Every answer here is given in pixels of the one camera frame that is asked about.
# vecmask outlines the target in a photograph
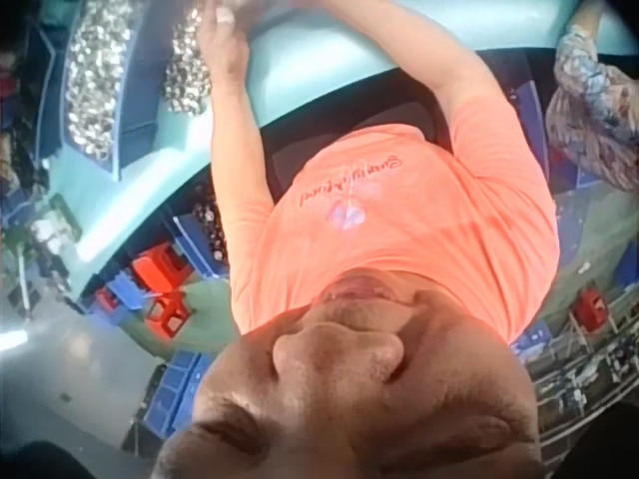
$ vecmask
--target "lips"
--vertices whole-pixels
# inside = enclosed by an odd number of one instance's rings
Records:
[[[393,290],[383,281],[368,275],[354,275],[330,284],[318,297],[319,303],[338,299],[386,299],[398,302]]]

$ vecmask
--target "red box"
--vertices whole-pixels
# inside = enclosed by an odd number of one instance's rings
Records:
[[[588,332],[599,329],[608,320],[608,304],[596,287],[589,287],[579,293],[572,310],[577,322]]]

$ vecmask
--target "person in floral clothing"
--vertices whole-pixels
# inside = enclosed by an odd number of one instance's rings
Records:
[[[598,61],[595,41],[605,9],[602,0],[585,0],[559,41],[548,140],[577,166],[639,192],[639,82]]]

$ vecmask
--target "red stool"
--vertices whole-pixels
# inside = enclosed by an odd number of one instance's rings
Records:
[[[101,287],[96,291],[96,302],[108,313],[112,313],[118,308],[118,300],[106,287]]]
[[[152,247],[134,259],[133,270],[151,291],[159,293],[174,291],[193,273],[193,268],[168,242]]]
[[[151,304],[145,322],[164,340],[175,337],[191,317],[191,312],[184,306],[184,297],[183,292],[173,291],[156,297]],[[161,308],[162,312],[154,314],[156,308]]]

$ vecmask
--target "orange t-shirt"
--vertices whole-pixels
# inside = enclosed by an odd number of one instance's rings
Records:
[[[357,131],[311,159],[274,208],[243,195],[223,212],[241,333],[374,267],[435,281],[516,339],[556,273],[555,206],[505,98],[468,102],[450,132],[454,155],[406,125]]]

